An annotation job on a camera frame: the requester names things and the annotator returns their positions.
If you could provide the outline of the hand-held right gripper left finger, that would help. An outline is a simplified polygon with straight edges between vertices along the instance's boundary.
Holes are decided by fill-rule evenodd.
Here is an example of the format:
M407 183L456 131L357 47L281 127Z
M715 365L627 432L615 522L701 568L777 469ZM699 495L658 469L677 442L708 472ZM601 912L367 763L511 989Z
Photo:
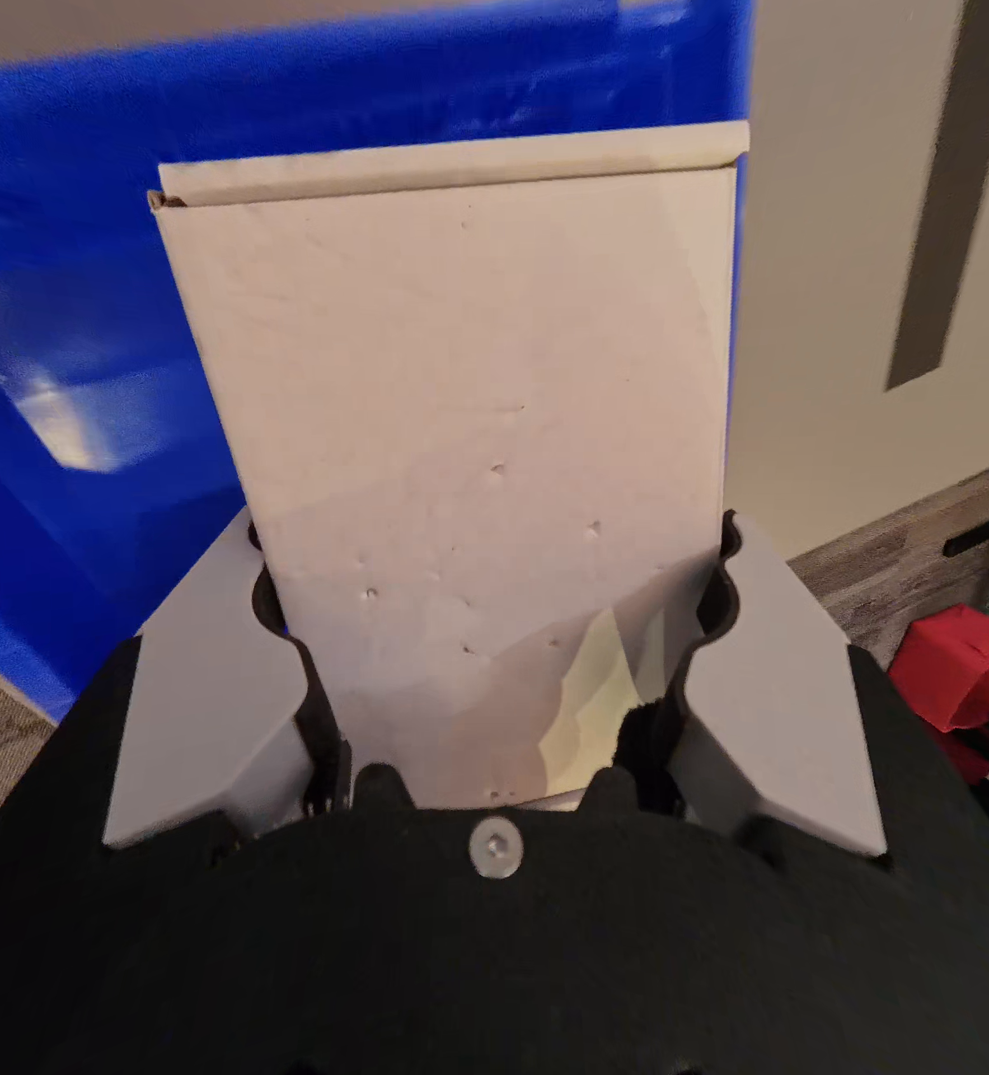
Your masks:
M352 752L244 508L138 636L103 838L220 812L244 838L345 808Z

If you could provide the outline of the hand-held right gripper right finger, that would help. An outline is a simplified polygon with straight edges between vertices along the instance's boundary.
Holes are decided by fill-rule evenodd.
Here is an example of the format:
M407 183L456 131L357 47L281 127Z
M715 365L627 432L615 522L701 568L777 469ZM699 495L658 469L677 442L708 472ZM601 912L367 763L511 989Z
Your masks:
M726 838L770 818L880 857L849 639L748 517L729 512L723 531L718 621L671 682L685 725L669 768L689 814Z

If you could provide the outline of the blue plastic bin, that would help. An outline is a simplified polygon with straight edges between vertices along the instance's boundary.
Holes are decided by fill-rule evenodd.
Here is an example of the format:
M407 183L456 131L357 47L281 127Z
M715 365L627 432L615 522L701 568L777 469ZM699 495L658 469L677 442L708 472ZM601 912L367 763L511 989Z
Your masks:
M754 2L491 2L0 66L0 679L58 722L244 505L162 163L746 119Z

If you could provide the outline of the white cardboard box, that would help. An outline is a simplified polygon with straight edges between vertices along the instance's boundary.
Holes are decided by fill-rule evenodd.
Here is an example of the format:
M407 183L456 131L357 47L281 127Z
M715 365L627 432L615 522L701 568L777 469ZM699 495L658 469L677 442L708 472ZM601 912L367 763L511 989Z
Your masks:
M421 807L580 787L699 631L749 131L158 168L286 621Z

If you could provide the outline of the red bag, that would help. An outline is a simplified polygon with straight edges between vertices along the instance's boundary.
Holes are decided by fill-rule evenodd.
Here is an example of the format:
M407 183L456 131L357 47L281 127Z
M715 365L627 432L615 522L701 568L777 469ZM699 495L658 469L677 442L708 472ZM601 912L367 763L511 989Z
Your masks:
M958 604L915 620L888 675L964 782L989 783L989 617Z

